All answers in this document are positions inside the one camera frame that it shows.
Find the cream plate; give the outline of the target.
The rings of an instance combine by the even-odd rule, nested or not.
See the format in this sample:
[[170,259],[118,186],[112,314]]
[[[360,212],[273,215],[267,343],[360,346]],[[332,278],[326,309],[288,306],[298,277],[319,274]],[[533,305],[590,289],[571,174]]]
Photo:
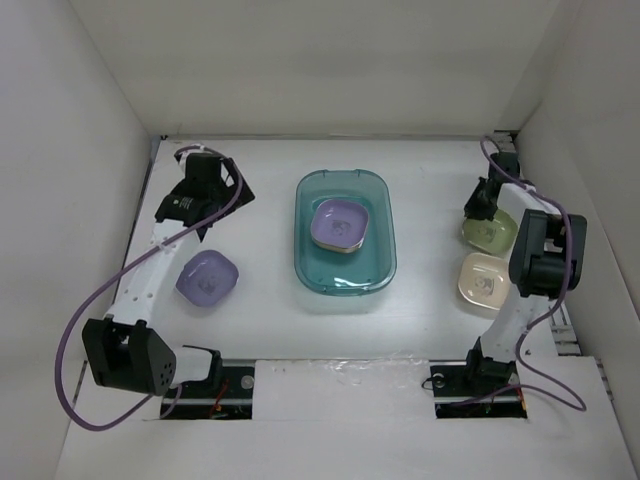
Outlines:
[[460,307],[466,313],[493,319],[503,306],[510,285],[505,259],[470,253],[462,261],[457,280]]
[[329,244],[329,243],[324,243],[321,241],[318,241],[316,239],[313,239],[313,242],[316,246],[318,246],[321,249],[327,250],[327,251],[331,251],[331,252],[335,252],[335,253],[340,253],[340,254],[351,254],[356,252],[357,250],[359,250],[362,245],[363,245],[363,240],[356,243],[355,245],[349,246],[349,247],[342,247],[342,246],[337,246],[337,245],[333,245],[333,244]]

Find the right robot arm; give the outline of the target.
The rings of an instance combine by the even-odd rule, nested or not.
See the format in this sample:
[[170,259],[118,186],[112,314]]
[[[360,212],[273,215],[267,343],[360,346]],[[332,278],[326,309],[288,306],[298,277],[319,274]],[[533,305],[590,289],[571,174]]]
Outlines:
[[518,233],[508,262],[511,289],[496,319],[469,350],[462,382],[473,396],[505,392],[525,366],[521,349],[529,332],[558,310],[566,294],[579,284],[588,222],[569,214],[556,201],[520,178],[518,156],[496,152],[490,167],[464,207],[467,219],[491,220],[507,194],[507,212],[519,217]]

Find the green square plate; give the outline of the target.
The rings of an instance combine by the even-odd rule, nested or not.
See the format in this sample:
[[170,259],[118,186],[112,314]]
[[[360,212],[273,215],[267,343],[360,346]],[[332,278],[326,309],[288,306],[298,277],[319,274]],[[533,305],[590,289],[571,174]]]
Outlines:
[[462,236],[474,248],[489,255],[503,256],[515,241],[518,224],[505,211],[498,209],[492,220],[465,218]]

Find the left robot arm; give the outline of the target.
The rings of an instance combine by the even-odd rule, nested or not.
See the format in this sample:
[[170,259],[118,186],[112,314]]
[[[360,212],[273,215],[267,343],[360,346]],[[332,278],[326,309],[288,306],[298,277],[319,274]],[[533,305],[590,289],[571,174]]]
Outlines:
[[179,150],[184,174],[154,219],[149,249],[129,272],[129,283],[101,319],[88,320],[82,341],[94,381],[101,387],[163,396],[182,387],[216,394],[223,383],[219,351],[169,346],[153,327],[178,294],[209,309],[237,285],[239,270],[217,250],[201,245],[214,223],[255,196],[234,160],[207,147]]

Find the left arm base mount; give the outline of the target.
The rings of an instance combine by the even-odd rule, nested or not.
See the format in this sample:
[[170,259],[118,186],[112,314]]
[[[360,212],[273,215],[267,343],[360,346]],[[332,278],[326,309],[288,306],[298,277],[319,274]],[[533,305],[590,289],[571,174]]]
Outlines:
[[169,390],[160,406],[166,420],[251,420],[255,384],[254,361],[224,361],[213,385],[187,382],[175,406]]

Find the purple plate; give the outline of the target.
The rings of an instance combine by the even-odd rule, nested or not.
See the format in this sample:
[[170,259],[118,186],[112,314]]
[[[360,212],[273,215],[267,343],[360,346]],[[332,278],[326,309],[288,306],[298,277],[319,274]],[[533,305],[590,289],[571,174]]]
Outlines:
[[192,257],[181,271],[175,288],[192,305],[215,306],[237,284],[239,270],[216,250],[203,250]]
[[351,200],[330,198],[316,209],[311,221],[312,240],[342,247],[365,239],[369,212],[365,206]]

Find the teal plastic bin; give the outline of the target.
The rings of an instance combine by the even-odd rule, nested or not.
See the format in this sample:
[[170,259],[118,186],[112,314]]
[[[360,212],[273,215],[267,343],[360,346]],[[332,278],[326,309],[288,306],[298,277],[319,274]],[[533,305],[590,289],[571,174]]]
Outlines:
[[[310,233],[317,207],[330,198],[355,201],[369,212],[362,247],[340,254],[316,246]],[[387,184],[363,169],[317,170],[297,188],[294,210],[294,269],[310,290],[329,296],[360,296],[377,292],[397,269],[396,241]]]

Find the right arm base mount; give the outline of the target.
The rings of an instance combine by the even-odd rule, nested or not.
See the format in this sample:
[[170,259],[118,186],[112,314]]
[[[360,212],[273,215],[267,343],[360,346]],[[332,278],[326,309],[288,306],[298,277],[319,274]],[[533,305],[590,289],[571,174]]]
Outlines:
[[433,361],[421,387],[433,395],[438,420],[527,419],[526,405],[519,389],[496,393],[508,382],[497,386],[466,378],[466,363]]

